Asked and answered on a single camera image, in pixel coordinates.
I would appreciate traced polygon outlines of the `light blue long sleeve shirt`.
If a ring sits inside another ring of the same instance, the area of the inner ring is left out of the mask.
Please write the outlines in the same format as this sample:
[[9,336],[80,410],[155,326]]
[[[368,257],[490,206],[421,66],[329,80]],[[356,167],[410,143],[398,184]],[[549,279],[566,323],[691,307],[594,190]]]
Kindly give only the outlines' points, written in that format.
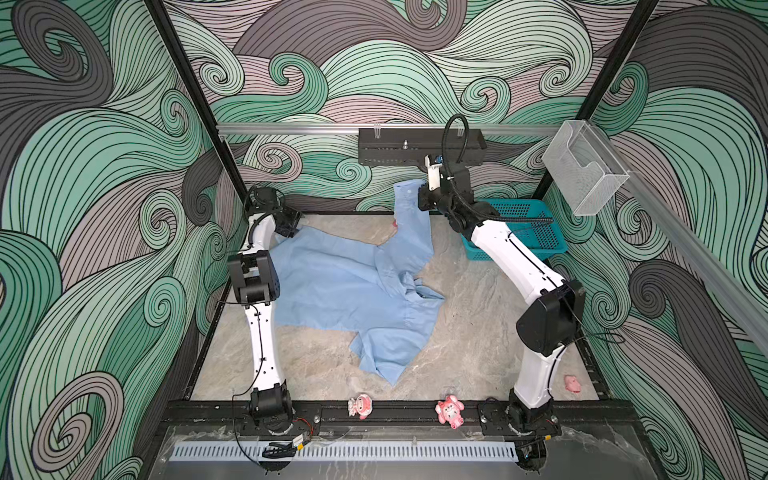
[[418,273],[434,255],[420,180],[394,185],[396,233],[381,245],[305,226],[271,249],[281,326],[355,333],[361,370],[397,383],[426,346],[445,299]]

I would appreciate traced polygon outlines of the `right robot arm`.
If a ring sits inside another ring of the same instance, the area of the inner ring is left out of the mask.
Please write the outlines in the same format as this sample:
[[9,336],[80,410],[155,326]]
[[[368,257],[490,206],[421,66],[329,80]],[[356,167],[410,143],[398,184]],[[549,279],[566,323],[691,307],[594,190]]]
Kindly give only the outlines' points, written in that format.
[[418,207],[445,216],[455,232],[495,262],[525,300],[527,310],[516,322],[525,350],[510,392],[507,416],[516,435],[553,435],[559,425],[551,385],[566,348],[579,339],[578,333],[614,345],[625,339],[619,334],[588,330],[582,320],[586,301],[583,285],[552,270],[510,228],[512,223],[540,226],[550,223],[550,218],[503,217],[489,203],[475,199],[469,171],[463,166],[469,133],[467,118],[461,113],[446,122],[440,154],[426,157],[428,183],[419,188]]

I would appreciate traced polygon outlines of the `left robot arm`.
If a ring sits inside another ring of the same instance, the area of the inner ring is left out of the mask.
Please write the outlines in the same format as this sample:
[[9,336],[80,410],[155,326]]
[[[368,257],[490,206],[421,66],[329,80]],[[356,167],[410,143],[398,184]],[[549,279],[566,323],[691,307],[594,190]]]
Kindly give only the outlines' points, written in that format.
[[280,282],[270,247],[277,230],[292,223],[280,194],[271,187],[251,187],[244,209],[246,238],[240,250],[229,256],[227,267],[235,302],[243,308],[250,334],[249,414],[257,426],[282,433],[294,421],[294,410],[275,340]]

